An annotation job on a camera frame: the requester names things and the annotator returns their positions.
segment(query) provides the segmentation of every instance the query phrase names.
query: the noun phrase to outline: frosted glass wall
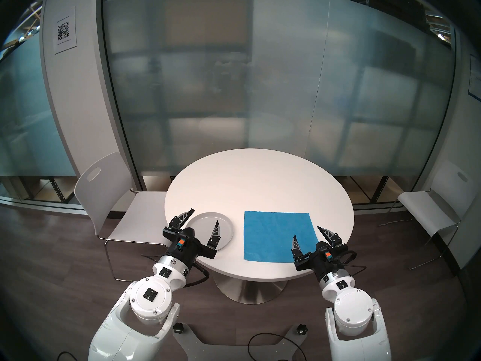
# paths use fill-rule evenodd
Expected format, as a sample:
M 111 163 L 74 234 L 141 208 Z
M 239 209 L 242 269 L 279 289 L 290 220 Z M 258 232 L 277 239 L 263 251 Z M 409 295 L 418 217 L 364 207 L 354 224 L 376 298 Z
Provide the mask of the frosted glass wall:
M 39 37 L 0 62 L 0 176 L 75 176 L 45 92 Z
M 440 129 L 451 49 L 381 11 L 331 0 L 306 159 L 334 175 L 414 176 Z
M 454 72 L 439 39 L 347 0 L 108 0 L 104 29 L 144 176 L 244 147 L 417 176 Z

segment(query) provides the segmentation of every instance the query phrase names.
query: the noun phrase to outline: chair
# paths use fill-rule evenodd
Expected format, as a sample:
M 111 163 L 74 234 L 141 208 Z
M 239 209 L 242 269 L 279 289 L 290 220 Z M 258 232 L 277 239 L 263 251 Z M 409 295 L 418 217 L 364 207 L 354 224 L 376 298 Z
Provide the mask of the chair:
M 413 268 L 409 268 L 409 270 L 428 264 L 443 256 L 458 231 L 458 225 L 461 222 L 461 219 L 470 207 L 477 193 L 478 187 L 476 183 L 453 163 L 445 161 L 436 172 L 429 191 L 405 192 L 398 196 L 397 200 L 406 207 L 411 215 L 421 224 L 424 230 L 428 232 L 430 238 L 424 246 L 426 246 L 432 237 L 441 230 L 455 227 L 453 236 L 438 257 Z M 435 200 L 436 194 L 442 198 L 440 201 Z M 444 200 L 451 209 L 443 206 L 442 200 Z M 393 203 L 388 212 L 391 211 L 396 202 Z M 399 221 L 404 220 L 391 221 L 379 226 Z
M 171 244 L 162 236 L 167 225 L 164 214 L 166 192 L 134 192 L 130 187 L 132 178 L 119 152 L 109 154 L 92 164 L 78 179 L 75 196 L 93 222 L 95 235 L 104 241 L 105 254 L 112 276 L 113 273 L 107 250 L 110 241 L 158 244 L 167 247 Z M 135 193 L 127 212 L 108 238 L 100 237 L 100 230 L 112 207 L 128 191 Z

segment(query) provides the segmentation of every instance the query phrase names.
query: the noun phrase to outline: chair backrest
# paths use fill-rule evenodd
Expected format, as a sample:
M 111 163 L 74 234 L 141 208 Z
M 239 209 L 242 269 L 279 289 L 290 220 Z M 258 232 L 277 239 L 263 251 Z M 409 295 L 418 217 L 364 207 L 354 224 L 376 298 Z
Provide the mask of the chair backrest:
M 431 189 L 449 203 L 459 218 L 463 218 L 478 193 L 473 179 L 448 160 L 436 172 Z
M 99 235 L 105 219 L 118 200 L 129 191 L 132 177 L 119 152 L 92 164 L 78 179 L 74 193 Z

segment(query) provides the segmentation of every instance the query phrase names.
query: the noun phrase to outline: round table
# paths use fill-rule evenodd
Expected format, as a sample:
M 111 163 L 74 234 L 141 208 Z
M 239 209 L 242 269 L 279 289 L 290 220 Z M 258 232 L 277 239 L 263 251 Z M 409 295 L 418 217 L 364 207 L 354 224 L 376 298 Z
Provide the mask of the round table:
M 334 177 L 308 160 L 265 149 L 222 151 L 182 170 L 167 191 L 166 219 L 191 208 L 194 215 L 219 212 L 232 221 L 227 246 L 214 259 L 197 260 L 217 272 L 214 280 L 227 297 L 245 304 L 271 300 L 287 280 L 312 271 L 298 272 L 294 263 L 244 260 L 244 211 L 309 213 L 320 241 L 325 239 L 316 226 L 336 232 L 344 243 L 354 226 L 351 200 Z

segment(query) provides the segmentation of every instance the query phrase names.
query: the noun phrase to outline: blue towel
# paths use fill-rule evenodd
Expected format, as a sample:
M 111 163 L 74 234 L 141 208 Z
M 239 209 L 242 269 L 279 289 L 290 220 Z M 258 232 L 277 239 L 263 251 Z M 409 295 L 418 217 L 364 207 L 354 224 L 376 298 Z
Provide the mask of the blue towel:
M 308 213 L 244 212 L 244 259 L 294 262 L 294 234 L 303 253 L 315 251 L 318 242 Z

